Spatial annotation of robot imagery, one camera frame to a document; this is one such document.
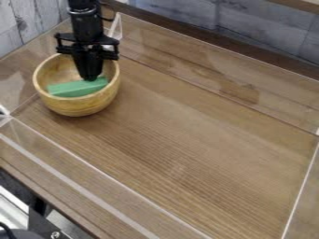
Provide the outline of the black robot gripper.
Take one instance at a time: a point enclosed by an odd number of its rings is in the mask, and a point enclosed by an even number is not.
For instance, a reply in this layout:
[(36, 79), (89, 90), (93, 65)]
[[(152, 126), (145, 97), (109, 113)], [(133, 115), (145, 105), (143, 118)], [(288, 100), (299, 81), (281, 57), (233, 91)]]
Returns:
[(56, 51), (72, 55), (79, 74), (84, 80), (93, 81), (103, 71), (103, 60), (119, 59), (120, 41), (104, 34), (104, 18), (99, 0), (67, 0), (67, 13), (71, 18), (71, 33), (57, 33)]

